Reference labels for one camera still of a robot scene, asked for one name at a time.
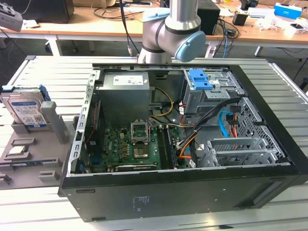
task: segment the wooden table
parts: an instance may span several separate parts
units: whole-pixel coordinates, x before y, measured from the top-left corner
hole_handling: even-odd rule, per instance
[[[240,2],[237,0],[217,4],[218,7],[227,8],[231,12],[236,11],[239,5]],[[273,6],[267,5],[258,5],[257,7],[273,8]],[[233,24],[233,17],[225,17],[223,20]],[[263,47],[308,48],[308,34],[294,35],[290,38],[284,34],[284,30],[281,28],[278,28],[277,31],[274,29],[260,31],[258,26],[255,25],[256,20],[248,17],[244,26],[236,26],[240,31],[240,36],[233,42],[233,45],[258,46],[255,56],[260,54]],[[222,35],[221,27],[218,26],[216,34]]]
[[[225,7],[232,12],[239,6],[239,1],[232,0],[230,3],[221,3],[218,7]],[[105,14],[106,17],[120,16],[119,11]],[[142,41],[142,13],[127,20],[127,28],[134,41]],[[226,22],[232,23],[232,18],[224,18]],[[259,47],[284,47],[284,48],[308,48],[308,34],[294,35],[288,38],[283,34],[280,28],[278,31],[273,29],[260,31],[254,25],[256,19],[248,18],[245,26],[237,26],[240,36],[233,42],[237,46],[259,46]],[[92,13],[90,7],[75,7],[74,15],[68,24],[40,23],[40,27],[34,29],[25,29],[21,33],[5,29],[5,32],[11,38],[27,39],[47,39],[51,46],[53,55],[62,55],[59,40],[88,40],[90,41],[90,50],[94,50],[93,41],[126,41],[126,33],[121,21],[108,21],[99,18]],[[217,26],[215,35],[207,36],[206,43],[209,45],[206,51],[206,57],[213,57],[216,47],[223,40],[222,29]]]

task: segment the green circuit board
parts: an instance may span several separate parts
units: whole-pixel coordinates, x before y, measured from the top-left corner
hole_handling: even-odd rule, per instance
[[[115,171],[120,165],[156,165],[161,169],[157,129],[150,128],[149,143],[142,142],[133,144],[131,141],[130,128],[107,128],[104,135],[103,153],[100,156],[92,155],[90,161],[93,163],[93,172],[102,173],[109,170]],[[146,135],[144,130],[136,129],[134,136]],[[180,136],[177,129],[170,129],[173,147]]]

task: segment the blue box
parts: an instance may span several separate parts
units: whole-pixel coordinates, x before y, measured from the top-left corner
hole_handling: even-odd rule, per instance
[[[297,19],[302,13],[302,8],[300,7],[284,5],[278,2],[275,4],[274,9],[275,9],[274,13],[276,16],[282,16],[292,19]]]

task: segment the workbench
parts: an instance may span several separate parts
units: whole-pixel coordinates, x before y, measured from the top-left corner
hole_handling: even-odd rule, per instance
[[[229,3],[221,3],[218,7],[228,8],[232,12],[236,10],[240,2],[232,0]],[[113,11],[114,8],[108,8],[108,11]],[[119,11],[105,14],[107,17],[120,16]],[[127,28],[130,36],[136,42],[142,41],[142,13],[130,16],[132,20],[127,20]],[[225,21],[232,23],[232,18],[224,18]],[[261,52],[261,47],[283,47],[283,48],[308,48],[308,34],[294,35],[288,38],[283,34],[280,28],[275,30],[260,31],[257,26],[254,26],[256,19],[248,18],[245,26],[237,26],[240,31],[240,36],[233,42],[235,46],[258,46],[258,56]],[[20,33],[4,29],[11,38],[23,39],[46,39],[49,41],[51,51],[54,56],[62,55],[59,40],[88,40],[90,41],[90,51],[94,51],[93,41],[126,41],[126,33],[122,21],[109,21],[95,16],[91,7],[75,7],[74,15],[68,24],[53,24],[40,23],[40,27],[33,29],[24,29]],[[206,37],[205,57],[213,57],[216,46],[223,40],[222,28],[217,26],[215,35]]]
[[[136,63],[129,57],[29,57],[9,84],[43,84],[58,105],[64,120],[79,115],[92,64]],[[194,64],[237,64],[250,78],[299,147],[308,155],[308,97],[276,65],[264,59],[204,59]],[[0,153],[13,130],[13,118],[0,104]],[[287,189],[261,209],[228,211],[186,216],[141,218],[84,223],[58,188],[0,191],[0,230],[87,230],[87,231],[235,231],[304,230],[308,227],[308,184]]]

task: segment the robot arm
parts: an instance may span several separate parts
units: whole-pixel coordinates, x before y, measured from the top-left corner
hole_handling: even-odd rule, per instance
[[[199,0],[171,0],[170,9],[157,8],[143,16],[142,50],[138,63],[170,63],[193,60],[205,45],[197,15]]]

